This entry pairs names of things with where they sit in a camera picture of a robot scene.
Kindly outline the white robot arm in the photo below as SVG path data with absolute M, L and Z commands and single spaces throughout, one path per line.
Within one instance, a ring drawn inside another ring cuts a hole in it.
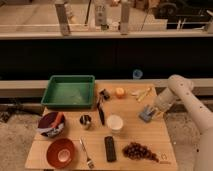
M 200 132 L 194 171 L 213 171 L 213 112 L 192 93 L 193 88 L 190 79 L 171 75 L 167 87 L 155 98 L 153 107 L 166 112 L 177 99 L 182 101 Z

